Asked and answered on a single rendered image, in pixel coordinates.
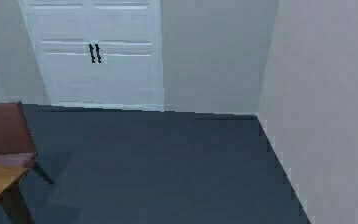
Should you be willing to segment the red brown chair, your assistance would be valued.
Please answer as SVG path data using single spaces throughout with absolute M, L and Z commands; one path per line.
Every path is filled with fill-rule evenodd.
M 0 103 L 0 165 L 33 169 L 48 184 L 54 181 L 37 161 L 37 148 L 21 102 Z

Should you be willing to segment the white double room door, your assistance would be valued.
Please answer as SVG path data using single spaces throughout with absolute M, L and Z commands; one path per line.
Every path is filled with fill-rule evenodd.
M 18 1 L 53 106 L 163 109 L 160 0 Z

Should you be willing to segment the wooden table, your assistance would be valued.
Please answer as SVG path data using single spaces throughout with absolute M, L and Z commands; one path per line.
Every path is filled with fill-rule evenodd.
M 11 224 L 35 224 L 19 184 L 29 169 L 0 165 L 0 206 Z

